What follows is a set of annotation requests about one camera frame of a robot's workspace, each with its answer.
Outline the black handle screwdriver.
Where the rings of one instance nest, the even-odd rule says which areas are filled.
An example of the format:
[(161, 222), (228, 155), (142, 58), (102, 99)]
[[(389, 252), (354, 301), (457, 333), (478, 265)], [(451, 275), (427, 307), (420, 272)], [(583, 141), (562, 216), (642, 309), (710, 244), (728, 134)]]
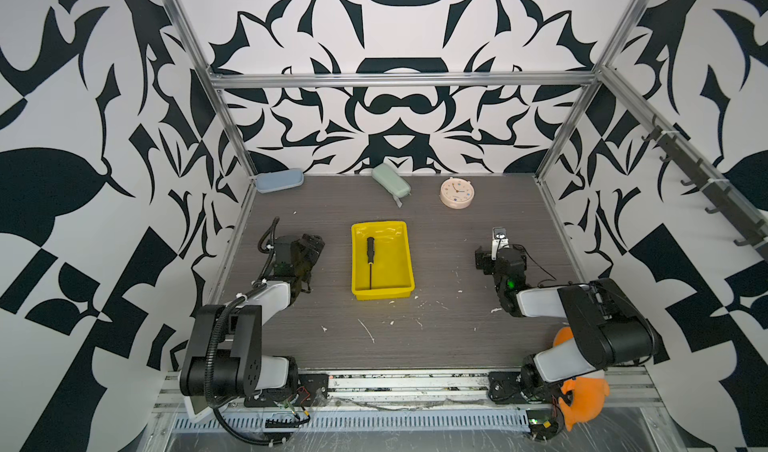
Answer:
[(368, 289), (373, 289), (373, 267), (375, 263), (375, 238), (374, 237), (368, 237), (366, 239), (366, 254), (367, 254), (367, 264), (368, 264), (368, 271), (369, 271), (369, 282), (368, 282)]

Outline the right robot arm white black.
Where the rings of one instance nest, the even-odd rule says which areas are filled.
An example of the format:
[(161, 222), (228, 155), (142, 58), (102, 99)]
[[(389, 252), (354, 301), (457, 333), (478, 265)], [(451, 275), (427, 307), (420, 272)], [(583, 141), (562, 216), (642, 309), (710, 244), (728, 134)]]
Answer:
[(520, 248), (479, 248), (474, 260), (478, 270), (493, 278), (503, 311), (518, 318), (563, 319), (570, 329), (560, 343), (527, 356), (518, 372), (490, 373), (492, 402), (568, 400), (571, 391), (556, 389), (596, 380), (613, 366), (642, 365), (657, 353), (658, 333), (612, 279), (532, 287), (526, 282), (527, 254)]

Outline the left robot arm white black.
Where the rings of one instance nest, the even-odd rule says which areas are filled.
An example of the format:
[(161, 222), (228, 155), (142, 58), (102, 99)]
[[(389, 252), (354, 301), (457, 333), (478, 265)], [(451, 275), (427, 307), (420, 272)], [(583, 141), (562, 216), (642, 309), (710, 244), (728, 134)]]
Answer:
[(210, 408), (268, 395), (288, 399), (299, 389), (296, 360), (262, 350), (263, 327), (311, 291), (312, 269), (325, 247), (318, 235), (265, 236), (264, 269), (251, 289), (227, 304), (202, 307), (195, 318), (179, 387)]

